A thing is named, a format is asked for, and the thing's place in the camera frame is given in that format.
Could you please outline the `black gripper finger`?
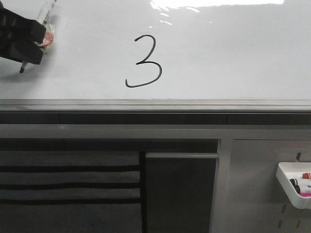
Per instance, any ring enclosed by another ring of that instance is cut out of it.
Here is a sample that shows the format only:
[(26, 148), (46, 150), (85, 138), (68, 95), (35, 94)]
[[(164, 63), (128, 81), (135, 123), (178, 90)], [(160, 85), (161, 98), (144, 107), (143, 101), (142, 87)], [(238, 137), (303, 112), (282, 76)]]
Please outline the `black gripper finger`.
[(43, 51), (35, 43), (21, 40), (9, 44), (1, 43), (0, 56), (16, 62), (39, 65), (43, 57)]
[(46, 28), (36, 20), (24, 18), (0, 5), (0, 44), (20, 40), (42, 43)]

